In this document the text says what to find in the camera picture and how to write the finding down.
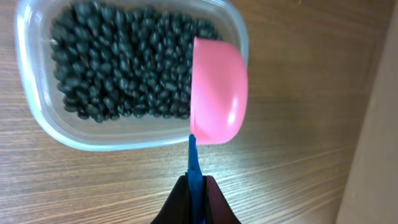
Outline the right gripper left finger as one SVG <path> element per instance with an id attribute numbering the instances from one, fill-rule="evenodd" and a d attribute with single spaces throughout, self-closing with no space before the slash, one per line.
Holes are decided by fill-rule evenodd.
<path id="1" fill-rule="evenodd" d="M 186 175 L 178 178 L 160 212 L 151 224 L 189 224 L 190 192 Z"/>

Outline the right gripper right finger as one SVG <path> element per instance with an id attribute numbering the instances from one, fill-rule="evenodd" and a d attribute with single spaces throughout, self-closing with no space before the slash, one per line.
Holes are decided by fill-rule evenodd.
<path id="1" fill-rule="evenodd" d="M 205 183 L 205 221 L 207 224 L 241 224 L 214 177 L 204 176 Z"/>

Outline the pink scoop blue handle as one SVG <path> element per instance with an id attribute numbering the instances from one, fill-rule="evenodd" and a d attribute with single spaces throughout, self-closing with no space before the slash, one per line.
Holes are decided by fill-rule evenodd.
<path id="1" fill-rule="evenodd" d="M 196 37 L 193 45 L 187 179 L 191 222 L 203 223 L 204 186 L 199 145 L 224 144 L 241 129 L 248 102 L 248 74 L 240 51 L 222 40 Z"/>

